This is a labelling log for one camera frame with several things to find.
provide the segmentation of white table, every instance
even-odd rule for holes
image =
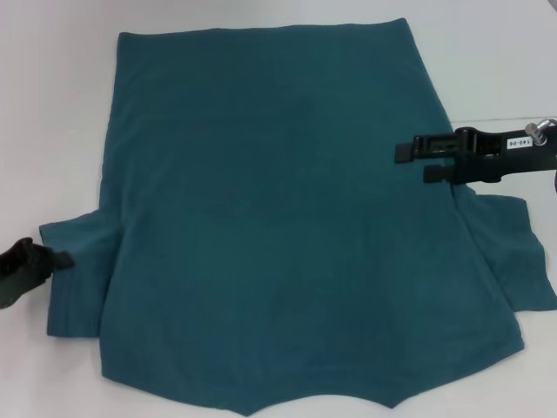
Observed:
[[[117,34],[211,27],[377,23],[406,17],[455,126],[520,129],[557,115],[557,13],[546,0],[2,0],[0,249],[97,205]],[[481,122],[485,119],[505,119]],[[481,192],[525,198],[557,287],[553,173],[509,176]],[[2,417],[225,417],[100,376],[96,341],[45,335],[50,289],[0,312]],[[518,315],[527,350],[393,411],[319,396],[257,417],[557,416],[557,313]]]

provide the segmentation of t-shirt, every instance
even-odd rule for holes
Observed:
[[[422,182],[451,131],[406,20],[122,33],[97,211],[41,227],[48,334],[103,375],[249,415],[394,407],[523,348],[557,307],[524,201]]]

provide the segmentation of label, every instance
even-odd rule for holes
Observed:
[[[517,138],[507,140],[508,150],[513,150],[514,148],[526,148],[527,146],[532,146],[531,138]]]

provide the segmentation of white surface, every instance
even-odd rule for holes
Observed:
[[[0,248],[25,235],[37,238],[40,224],[95,209],[120,31],[377,23],[397,17],[408,19],[456,125],[557,115],[557,13],[546,0],[0,0]],[[499,131],[525,123],[466,125]],[[527,199],[557,287],[553,174],[510,176],[477,188]],[[3,418],[235,415],[102,379],[95,341],[45,336],[49,291],[40,287],[0,312]],[[268,408],[257,417],[557,416],[557,313],[522,313],[519,319],[525,352],[393,411],[320,396]]]

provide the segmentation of shirt sleeve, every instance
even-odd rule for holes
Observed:
[[[122,239],[115,216],[95,211],[76,219],[40,227],[43,243],[67,251],[73,268],[54,273],[47,334],[98,337],[104,300]]]
[[[527,204],[507,196],[476,195],[455,186],[456,206],[515,311],[557,309],[543,246],[530,226]]]

